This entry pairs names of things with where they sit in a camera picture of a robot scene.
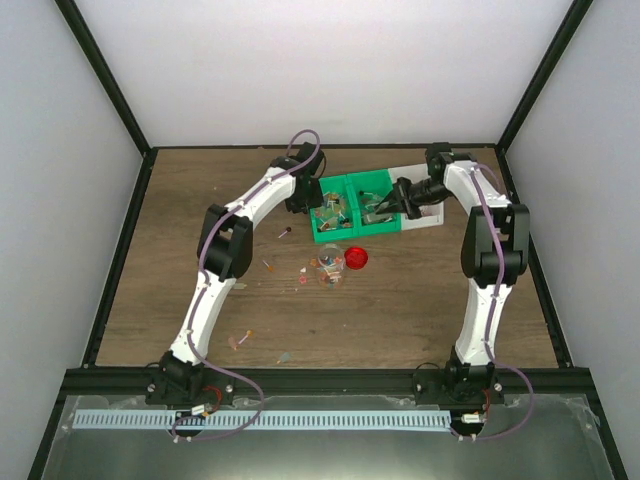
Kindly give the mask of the white candy bin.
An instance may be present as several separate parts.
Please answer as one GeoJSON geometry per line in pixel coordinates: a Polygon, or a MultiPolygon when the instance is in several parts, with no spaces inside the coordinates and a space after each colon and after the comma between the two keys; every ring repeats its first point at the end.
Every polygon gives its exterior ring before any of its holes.
{"type": "MultiPolygon", "coordinates": [[[[395,183],[400,177],[409,179],[412,183],[426,180],[428,168],[425,163],[409,166],[393,167],[388,169],[391,181],[395,183]]],[[[406,214],[400,215],[401,230],[409,231],[428,227],[440,226],[444,223],[444,203],[435,205],[426,205],[419,207],[421,217],[418,219],[409,219],[406,214]]]]}

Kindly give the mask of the green slotted scoop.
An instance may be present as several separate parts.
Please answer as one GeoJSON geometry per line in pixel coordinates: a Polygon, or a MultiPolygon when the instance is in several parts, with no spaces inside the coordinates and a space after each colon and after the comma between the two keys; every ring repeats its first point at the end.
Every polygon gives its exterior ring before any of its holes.
{"type": "Polygon", "coordinates": [[[362,212],[362,224],[371,226],[392,222],[395,220],[395,213],[389,212],[387,205],[366,205],[362,212]]]}

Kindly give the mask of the clear plastic jar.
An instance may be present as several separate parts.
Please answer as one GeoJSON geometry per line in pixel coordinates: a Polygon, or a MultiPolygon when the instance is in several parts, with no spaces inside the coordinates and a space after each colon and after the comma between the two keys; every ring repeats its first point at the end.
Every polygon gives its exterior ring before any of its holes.
{"type": "Polygon", "coordinates": [[[316,256],[316,277],[328,289],[339,287],[344,280],[346,262],[344,251],[336,244],[323,245],[316,256]]]}

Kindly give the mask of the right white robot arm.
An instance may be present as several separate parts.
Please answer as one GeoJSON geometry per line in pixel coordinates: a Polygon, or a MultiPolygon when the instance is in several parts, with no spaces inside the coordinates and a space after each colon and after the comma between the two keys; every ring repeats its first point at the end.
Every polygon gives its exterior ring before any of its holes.
{"type": "Polygon", "coordinates": [[[426,175],[398,178],[379,202],[377,214],[421,217],[423,206],[453,197],[468,219],[461,247],[461,267],[469,281],[463,326],[450,359],[441,371],[447,396],[465,403],[490,388],[496,367],[495,340],[504,305],[528,266],[530,212],[510,201],[484,176],[490,170],[446,142],[426,148],[426,175]]]}

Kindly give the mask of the green double candy bin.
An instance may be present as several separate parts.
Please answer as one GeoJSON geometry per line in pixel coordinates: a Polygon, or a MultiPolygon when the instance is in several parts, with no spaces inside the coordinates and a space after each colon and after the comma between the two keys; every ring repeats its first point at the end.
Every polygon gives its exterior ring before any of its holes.
{"type": "Polygon", "coordinates": [[[371,226],[362,224],[365,206],[376,206],[392,190],[386,169],[321,178],[320,185],[323,204],[310,213],[313,239],[317,244],[401,230],[398,214],[392,222],[371,226]]]}

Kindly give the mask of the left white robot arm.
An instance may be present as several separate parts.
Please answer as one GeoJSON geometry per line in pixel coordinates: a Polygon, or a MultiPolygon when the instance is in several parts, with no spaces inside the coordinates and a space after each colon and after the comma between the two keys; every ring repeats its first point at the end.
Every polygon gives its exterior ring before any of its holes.
{"type": "Polygon", "coordinates": [[[196,402],[204,392],[209,342],[232,287],[253,259],[255,227],[280,203],[306,213],[322,202],[315,173],[324,159],[318,143],[303,143],[272,160],[246,193],[206,211],[197,249],[197,280],[181,328],[159,361],[160,379],[181,403],[196,402]]]}

